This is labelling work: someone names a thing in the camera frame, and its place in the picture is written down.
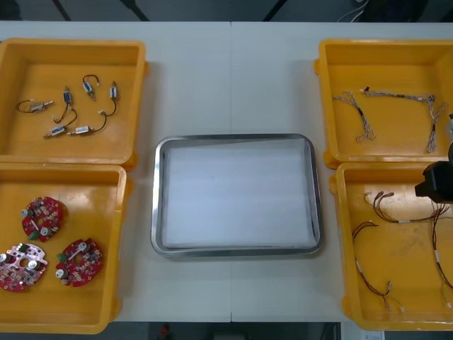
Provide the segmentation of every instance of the tabletop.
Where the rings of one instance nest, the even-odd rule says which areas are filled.
[[[0,39],[141,40],[134,193],[122,228],[118,321],[340,322],[344,294],[313,61],[326,38],[452,39],[452,24],[0,22]],[[314,144],[324,243],[310,256],[165,259],[151,247],[154,148],[164,137],[301,133]]]

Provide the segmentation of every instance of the floor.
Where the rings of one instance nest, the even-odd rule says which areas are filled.
[[[62,21],[50,0],[17,0],[21,16],[28,21]],[[60,0],[73,21],[138,21],[119,0]],[[151,21],[261,21],[277,0],[137,0]],[[274,21],[337,21],[357,7],[354,0],[288,0]],[[437,22],[453,7],[452,0],[430,0],[421,22]],[[114,322],[93,340],[156,339],[160,323]],[[256,340],[319,339],[324,324],[171,324],[174,339],[203,340],[214,331],[246,332]],[[326,332],[334,339],[336,332]],[[424,332],[424,339],[451,339],[449,332]],[[0,340],[87,339],[79,335],[0,334]],[[419,332],[387,332],[387,340],[420,338]]]

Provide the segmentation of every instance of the red circuit board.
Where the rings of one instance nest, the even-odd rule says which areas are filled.
[[[22,227],[28,238],[46,242],[56,234],[62,225],[63,207],[51,197],[35,198],[22,210]]]
[[[84,244],[88,246],[88,249],[81,251],[80,247]],[[57,264],[56,276],[62,280],[64,285],[73,285],[74,287],[85,285],[93,280],[101,269],[102,252],[91,239],[86,241],[78,239],[71,243],[58,257],[60,263]]]
[[[34,285],[47,265],[45,253],[34,244],[13,246],[0,256],[0,285],[11,292],[21,292],[25,287]]]

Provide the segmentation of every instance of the yellow plastic bin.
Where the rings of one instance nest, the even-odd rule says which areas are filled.
[[[145,46],[138,41],[7,39],[0,44],[0,163],[117,164],[127,170],[137,162],[134,150],[147,71]],[[82,79],[89,78],[96,102],[86,94]],[[99,133],[81,137],[59,135],[44,139],[58,126],[65,109],[64,87],[73,95],[72,106],[79,119],[71,128],[90,125],[100,128],[99,110],[113,111],[109,91],[117,84],[117,111]],[[55,101],[39,113],[16,110],[21,101]]]
[[[0,289],[0,332],[95,334],[117,316],[120,231],[131,190],[125,170],[116,165],[0,164],[0,252],[33,243],[48,262],[34,286],[21,293]],[[69,212],[45,243],[28,241],[21,224],[21,210],[38,196],[61,201]],[[102,249],[101,271],[82,287],[62,285],[55,278],[57,254],[88,238]]]
[[[370,330],[452,330],[453,310],[442,296],[442,280],[437,271],[432,249],[432,228],[429,222],[389,223],[380,219],[365,201],[380,192],[394,192],[382,207],[399,220],[430,216],[429,198],[415,196],[414,186],[424,180],[427,163],[344,163],[331,177],[329,186],[336,200],[340,233],[343,277],[345,281],[344,313],[363,329]],[[446,276],[453,277],[452,211],[437,223],[437,248]],[[364,221],[372,220],[377,227],[367,227],[352,242],[352,231]],[[367,280],[385,291],[392,282],[390,296],[403,306],[389,300],[387,308],[372,293],[360,275],[355,257]],[[445,287],[453,302],[453,290]]]
[[[324,40],[314,63],[319,76],[327,150],[324,161],[436,162],[446,159],[445,125],[453,111],[453,40]],[[367,97],[360,89],[396,94],[434,94],[435,107],[450,110],[437,123],[437,147],[426,153],[432,119],[426,103],[404,98]],[[350,91],[376,133],[357,142],[363,126],[357,110],[333,96]]]

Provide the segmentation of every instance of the white wire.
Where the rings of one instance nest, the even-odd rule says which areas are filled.
[[[355,21],[355,19],[359,18],[363,14],[363,11],[360,11],[354,18],[352,18],[351,23]]]
[[[344,18],[346,18],[347,16],[350,16],[351,14],[354,14],[355,12],[360,11],[360,10],[363,9],[367,4],[368,4],[368,0],[366,0],[366,2],[365,2],[363,5],[361,5],[361,7],[356,8],[354,11],[351,11],[351,12],[349,12],[349,13],[346,13],[344,16],[342,16],[341,18],[339,18],[339,19],[337,20],[337,23],[339,23],[340,21],[342,21],[342,20],[343,20]]]

